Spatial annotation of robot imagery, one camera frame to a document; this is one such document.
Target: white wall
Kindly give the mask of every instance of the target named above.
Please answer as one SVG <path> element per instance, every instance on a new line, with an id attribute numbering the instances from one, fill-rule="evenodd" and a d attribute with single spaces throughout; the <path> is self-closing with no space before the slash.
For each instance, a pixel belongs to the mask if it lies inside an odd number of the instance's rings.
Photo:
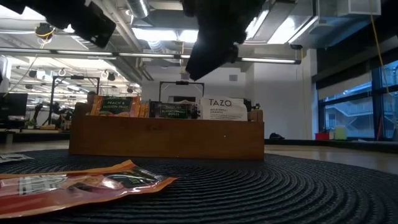
<path id="1" fill-rule="evenodd" d="M 169 81 L 175 82 L 180 80 L 180 74 L 177 70 L 170 68 L 159 70 L 157 68 L 147 69 L 155 81 L 142 83 L 142 100 L 159 99 L 159 82 Z M 229 75 L 238 75 L 237 82 L 230 82 Z M 218 68 L 209 73 L 205 77 L 196 81 L 205 84 L 206 95 L 228 96 L 232 98 L 245 97 L 245 73 L 241 73 L 238 68 Z M 202 96 L 202 88 L 200 85 L 181 86 L 175 84 L 163 84 L 161 101 L 167 102 L 169 96 L 194 96 L 199 100 Z"/>
<path id="2" fill-rule="evenodd" d="M 265 138 L 279 133 L 286 139 L 313 139 L 318 126 L 317 104 L 313 105 L 316 91 L 311 83 L 316 72 L 314 53 L 308 51 L 301 65 L 255 63 L 248 70 L 246 96 L 261 105 Z"/>

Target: orange snack wrapper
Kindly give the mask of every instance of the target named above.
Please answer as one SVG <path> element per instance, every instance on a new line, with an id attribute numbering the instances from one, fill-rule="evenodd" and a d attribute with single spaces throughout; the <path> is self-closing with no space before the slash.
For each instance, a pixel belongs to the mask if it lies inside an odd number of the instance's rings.
<path id="1" fill-rule="evenodd" d="M 0 218 L 24 217 L 126 195 L 154 193 L 176 178 L 131 161 L 112 167 L 45 174 L 1 174 Z"/>

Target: wooden box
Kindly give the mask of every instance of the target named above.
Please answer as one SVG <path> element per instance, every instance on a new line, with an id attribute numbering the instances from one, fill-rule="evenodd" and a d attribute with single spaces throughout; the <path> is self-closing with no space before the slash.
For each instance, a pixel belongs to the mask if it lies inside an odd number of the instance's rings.
<path id="1" fill-rule="evenodd" d="M 70 154 L 264 159 L 264 123 L 193 119 L 79 116 Z"/>

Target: monitor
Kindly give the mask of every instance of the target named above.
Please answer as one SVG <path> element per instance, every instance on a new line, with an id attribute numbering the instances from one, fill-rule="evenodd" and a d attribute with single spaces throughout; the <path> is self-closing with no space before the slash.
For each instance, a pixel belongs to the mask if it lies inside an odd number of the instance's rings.
<path id="1" fill-rule="evenodd" d="M 27 93 L 0 93 L 0 121 L 26 114 Z"/>

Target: label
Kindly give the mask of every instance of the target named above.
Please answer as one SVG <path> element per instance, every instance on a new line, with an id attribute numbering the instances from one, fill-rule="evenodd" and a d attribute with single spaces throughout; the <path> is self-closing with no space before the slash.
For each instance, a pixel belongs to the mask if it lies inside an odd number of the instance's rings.
<path id="1" fill-rule="evenodd" d="M 100 113 L 110 112 L 112 114 L 119 114 L 130 112 L 132 99 L 132 97 L 104 96 Z"/>
<path id="2" fill-rule="evenodd" d="M 19 195 L 39 194 L 57 189 L 66 179 L 65 174 L 20 177 Z"/>
<path id="3" fill-rule="evenodd" d="M 188 111 L 186 105 L 162 103 L 160 108 L 161 118 L 187 119 Z"/>
<path id="4" fill-rule="evenodd" d="M 243 99 L 224 96 L 204 96 L 200 100 L 202 119 L 247 121 L 248 111 Z"/>

